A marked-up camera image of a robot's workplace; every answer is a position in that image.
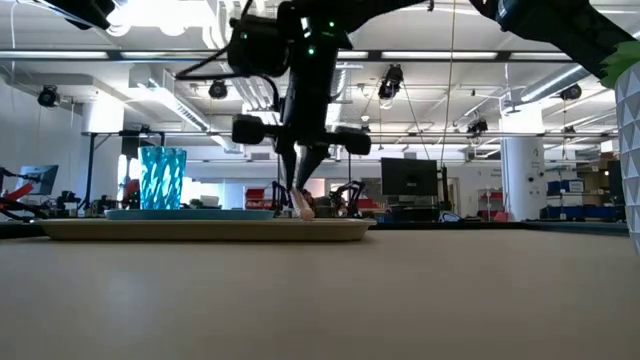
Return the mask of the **fork with orange handle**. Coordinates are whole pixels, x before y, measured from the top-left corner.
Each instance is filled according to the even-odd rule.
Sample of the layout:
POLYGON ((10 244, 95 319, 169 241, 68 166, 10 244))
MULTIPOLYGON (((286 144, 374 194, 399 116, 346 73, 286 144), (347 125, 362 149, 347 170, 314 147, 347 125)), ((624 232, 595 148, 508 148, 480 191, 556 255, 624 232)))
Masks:
POLYGON ((314 211, 306 201, 304 195, 297 188, 291 190, 291 198, 295 211, 303 221, 312 221, 315 217, 314 211))

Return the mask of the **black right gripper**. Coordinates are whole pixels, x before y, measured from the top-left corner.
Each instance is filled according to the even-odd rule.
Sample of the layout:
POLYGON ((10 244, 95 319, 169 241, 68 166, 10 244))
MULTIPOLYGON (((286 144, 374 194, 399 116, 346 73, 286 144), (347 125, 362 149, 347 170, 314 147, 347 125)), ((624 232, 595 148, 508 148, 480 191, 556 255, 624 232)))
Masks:
POLYGON ((289 75, 286 94, 276 95, 273 103, 280 113, 279 125, 242 115, 232 128, 236 143, 258 144, 266 137, 278 141, 276 152, 284 165, 288 191, 293 188, 297 161, 293 143, 305 145, 297 172, 298 190, 329 156, 328 145, 342 145, 358 155, 367 155, 371 149, 370 137, 361 130, 325 129, 338 53, 353 48, 339 14, 339 4, 332 0, 291 0, 280 3, 275 18, 243 14, 231 20, 235 74, 266 80, 289 75))

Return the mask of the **teal translucent plastic cup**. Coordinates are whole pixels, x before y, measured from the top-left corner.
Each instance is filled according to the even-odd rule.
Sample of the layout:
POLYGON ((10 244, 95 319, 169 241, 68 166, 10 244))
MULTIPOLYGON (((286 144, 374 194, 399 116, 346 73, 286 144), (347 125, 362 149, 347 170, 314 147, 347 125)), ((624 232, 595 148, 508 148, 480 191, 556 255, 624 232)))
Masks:
POLYGON ((140 161, 140 208, 179 210, 187 152, 182 148, 145 146, 138 149, 140 161))

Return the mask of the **black overhead light bar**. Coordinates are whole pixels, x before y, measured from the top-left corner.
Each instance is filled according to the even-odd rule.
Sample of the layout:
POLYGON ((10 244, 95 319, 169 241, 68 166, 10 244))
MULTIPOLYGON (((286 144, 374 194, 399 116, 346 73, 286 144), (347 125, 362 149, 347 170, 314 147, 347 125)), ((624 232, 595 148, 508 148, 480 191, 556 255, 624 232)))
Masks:
MULTIPOLYGON (((2 61, 112 61, 112 62, 195 62, 213 55, 215 50, 70 50, 0 49, 2 61)), ((356 62, 453 62, 463 63, 572 63, 557 51, 389 51, 346 50, 340 61, 356 62)))

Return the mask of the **white faceted plant pot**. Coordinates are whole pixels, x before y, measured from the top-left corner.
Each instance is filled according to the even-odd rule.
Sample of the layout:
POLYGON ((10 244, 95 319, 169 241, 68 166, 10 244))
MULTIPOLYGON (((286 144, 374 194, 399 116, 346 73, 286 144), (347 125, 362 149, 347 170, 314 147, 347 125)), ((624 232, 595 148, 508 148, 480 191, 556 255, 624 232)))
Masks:
POLYGON ((640 255, 640 61, 620 75, 614 90, 626 221, 640 255))

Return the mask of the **beige plastic tray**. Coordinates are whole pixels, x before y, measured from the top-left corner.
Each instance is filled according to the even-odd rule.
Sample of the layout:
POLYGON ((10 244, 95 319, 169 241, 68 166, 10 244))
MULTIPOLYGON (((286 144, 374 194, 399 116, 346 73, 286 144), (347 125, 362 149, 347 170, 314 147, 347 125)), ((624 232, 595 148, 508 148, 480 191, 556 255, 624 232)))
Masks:
POLYGON ((371 221, 357 219, 271 220, 40 220, 59 241, 357 241, 371 221))

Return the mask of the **black computer monitor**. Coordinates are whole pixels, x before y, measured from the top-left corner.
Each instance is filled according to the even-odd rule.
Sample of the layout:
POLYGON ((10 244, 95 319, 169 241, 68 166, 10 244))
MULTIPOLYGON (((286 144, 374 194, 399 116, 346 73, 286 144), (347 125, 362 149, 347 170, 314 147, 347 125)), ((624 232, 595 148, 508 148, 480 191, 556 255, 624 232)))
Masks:
POLYGON ((384 195, 437 196, 437 162, 435 160, 382 158, 381 182, 384 195))

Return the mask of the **green succulent plant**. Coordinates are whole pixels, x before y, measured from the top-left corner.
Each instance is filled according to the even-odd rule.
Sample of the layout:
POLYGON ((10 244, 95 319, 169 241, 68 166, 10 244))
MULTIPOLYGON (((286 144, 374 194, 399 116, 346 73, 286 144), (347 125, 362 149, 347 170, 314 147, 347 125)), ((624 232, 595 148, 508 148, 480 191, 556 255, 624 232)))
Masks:
POLYGON ((626 41, 617 44, 614 53, 601 62, 603 77, 600 83, 604 87, 612 89, 620 75, 639 61, 640 41, 626 41))

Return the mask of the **white round column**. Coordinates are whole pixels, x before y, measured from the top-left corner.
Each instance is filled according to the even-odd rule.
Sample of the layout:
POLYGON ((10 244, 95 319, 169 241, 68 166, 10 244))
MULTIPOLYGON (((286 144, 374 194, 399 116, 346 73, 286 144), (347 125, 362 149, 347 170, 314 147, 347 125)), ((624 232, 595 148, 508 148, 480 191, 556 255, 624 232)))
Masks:
POLYGON ((547 204, 541 106, 503 111, 500 130, 506 134, 500 142, 505 210, 510 221, 536 220, 547 204))

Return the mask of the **blue storage box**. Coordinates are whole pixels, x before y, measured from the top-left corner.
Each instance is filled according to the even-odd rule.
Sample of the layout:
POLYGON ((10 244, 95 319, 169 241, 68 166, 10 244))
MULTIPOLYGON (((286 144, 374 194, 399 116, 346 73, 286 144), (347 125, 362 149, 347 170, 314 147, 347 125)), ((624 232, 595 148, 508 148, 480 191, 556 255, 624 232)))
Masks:
POLYGON ((582 194, 585 192, 585 184, 581 179, 550 181, 547 183, 547 195, 559 196, 560 194, 582 194))

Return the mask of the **blue round plate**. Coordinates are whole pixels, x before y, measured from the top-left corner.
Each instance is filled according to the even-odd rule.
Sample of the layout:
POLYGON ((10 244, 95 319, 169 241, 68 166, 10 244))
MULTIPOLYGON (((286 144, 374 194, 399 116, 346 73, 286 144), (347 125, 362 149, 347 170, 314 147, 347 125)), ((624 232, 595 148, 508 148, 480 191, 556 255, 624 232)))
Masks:
POLYGON ((112 221, 167 221, 167 220, 247 220, 265 221, 274 218, 270 210, 107 210, 105 216, 112 221))

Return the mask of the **grey-screen monitor on arm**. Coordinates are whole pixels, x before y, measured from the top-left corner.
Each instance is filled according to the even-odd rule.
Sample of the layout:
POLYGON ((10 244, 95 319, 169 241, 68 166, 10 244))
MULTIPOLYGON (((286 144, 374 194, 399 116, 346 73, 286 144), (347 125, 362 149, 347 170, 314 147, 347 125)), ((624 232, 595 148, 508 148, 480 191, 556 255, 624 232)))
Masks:
POLYGON ((23 166, 16 188, 30 185, 30 195, 50 195, 57 176, 58 165, 23 166))

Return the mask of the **black aluminium table frame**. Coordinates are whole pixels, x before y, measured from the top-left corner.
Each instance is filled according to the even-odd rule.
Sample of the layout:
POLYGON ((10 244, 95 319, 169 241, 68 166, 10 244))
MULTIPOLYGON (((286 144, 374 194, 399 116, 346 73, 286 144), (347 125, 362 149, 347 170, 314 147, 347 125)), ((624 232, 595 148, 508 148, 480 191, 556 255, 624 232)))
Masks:
MULTIPOLYGON (((562 221, 533 221, 509 223, 378 223, 369 226, 373 231, 401 231, 401 230, 537 230, 566 233, 582 233, 597 235, 626 236, 628 230, 625 224, 616 223, 585 223, 562 221)), ((40 225, 18 225, 17 223, 0 224, 0 240, 19 239, 44 236, 44 229, 40 225)))

